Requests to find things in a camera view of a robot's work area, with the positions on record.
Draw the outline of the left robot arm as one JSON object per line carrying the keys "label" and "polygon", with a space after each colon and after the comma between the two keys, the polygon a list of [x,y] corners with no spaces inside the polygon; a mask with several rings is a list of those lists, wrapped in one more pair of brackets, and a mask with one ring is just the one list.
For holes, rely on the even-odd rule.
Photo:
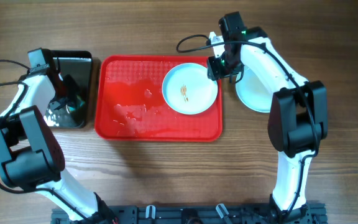
{"label": "left robot arm", "polygon": [[72,73],[92,74],[92,55],[84,50],[38,48],[28,53],[18,91],[0,114],[0,189],[40,194],[59,206],[69,223],[119,223],[100,196],[84,188],[66,169],[63,151],[44,115],[48,110],[88,104]]}

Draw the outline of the green yellow sponge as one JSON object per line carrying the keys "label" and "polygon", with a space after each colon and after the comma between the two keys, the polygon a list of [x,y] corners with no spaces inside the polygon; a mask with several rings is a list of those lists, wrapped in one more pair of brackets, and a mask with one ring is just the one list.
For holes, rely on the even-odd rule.
{"label": "green yellow sponge", "polygon": [[73,99],[70,99],[66,105],[66,111],[68,113],[74,113],[79,111],[82,107],[85,106],[85,101],[80,95],[76,95]]}

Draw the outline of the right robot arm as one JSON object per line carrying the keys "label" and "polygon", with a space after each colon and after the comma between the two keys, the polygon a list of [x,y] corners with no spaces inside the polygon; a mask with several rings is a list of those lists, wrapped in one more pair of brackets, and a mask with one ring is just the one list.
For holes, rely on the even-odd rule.
{"label": "right robot arm", "polygon": [[269,223],[324,223],[322,204],[307,202],[308,170],[328,135],[327,91],[309,82],[274,49],[260,27],[248,28],[239,12],[219,20],[211,33],[208,78],[228,78],[248,108],[268,113],[267,132],[278,152],[277,180],[268,203]]}

